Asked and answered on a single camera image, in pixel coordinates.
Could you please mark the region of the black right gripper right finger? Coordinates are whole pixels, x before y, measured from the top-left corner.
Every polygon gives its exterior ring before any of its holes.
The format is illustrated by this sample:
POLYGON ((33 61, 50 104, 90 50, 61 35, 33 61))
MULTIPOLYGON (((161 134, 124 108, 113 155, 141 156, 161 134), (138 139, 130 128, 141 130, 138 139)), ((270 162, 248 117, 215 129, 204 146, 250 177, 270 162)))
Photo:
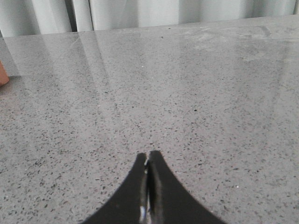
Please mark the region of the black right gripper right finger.
POLYGON ((153 224, 222 224, 183 187, 161 152, 149 155, 149 201, 153 224))

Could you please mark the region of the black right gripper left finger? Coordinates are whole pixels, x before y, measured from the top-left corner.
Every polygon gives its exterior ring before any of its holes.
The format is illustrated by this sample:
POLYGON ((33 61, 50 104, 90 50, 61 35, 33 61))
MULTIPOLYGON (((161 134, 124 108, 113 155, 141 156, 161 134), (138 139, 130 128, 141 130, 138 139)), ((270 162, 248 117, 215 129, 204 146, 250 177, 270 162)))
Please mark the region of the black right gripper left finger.
POLYGON ((112 197, 84 224, 145 224, 147 223, 146 154, 140 153, 129 174, 112 197))

